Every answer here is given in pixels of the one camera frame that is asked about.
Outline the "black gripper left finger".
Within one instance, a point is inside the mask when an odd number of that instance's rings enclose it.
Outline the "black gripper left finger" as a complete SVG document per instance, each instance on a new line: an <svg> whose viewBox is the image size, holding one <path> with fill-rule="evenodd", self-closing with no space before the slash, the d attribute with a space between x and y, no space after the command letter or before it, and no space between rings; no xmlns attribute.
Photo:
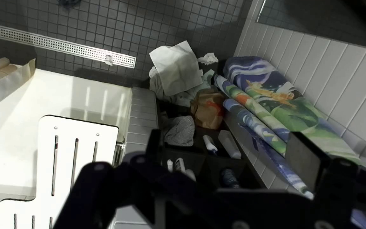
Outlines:
<svg viewBox="0 0 366 229"><path fill-rule="evenodd" d="M159 141L160 131L153 130L146 150L129 154L118 167L84 166L54 229L109 229L125 206L135 208L153 229L217 229L215 215L200 201L206 191L154 160Z"/></svg>

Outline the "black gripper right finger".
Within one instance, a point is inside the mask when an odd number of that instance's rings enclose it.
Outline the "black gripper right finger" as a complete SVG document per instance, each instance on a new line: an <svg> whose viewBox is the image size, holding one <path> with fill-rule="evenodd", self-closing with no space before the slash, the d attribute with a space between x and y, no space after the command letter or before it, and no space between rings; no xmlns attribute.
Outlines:
<svg viewBox="0 0 366 229"><path fill-rule="evenodd" d="M314 192L322 222L351 227L353 211L366 218L366 169L352 159L324 153L301 132L291 132L286 162Z"/></svg>

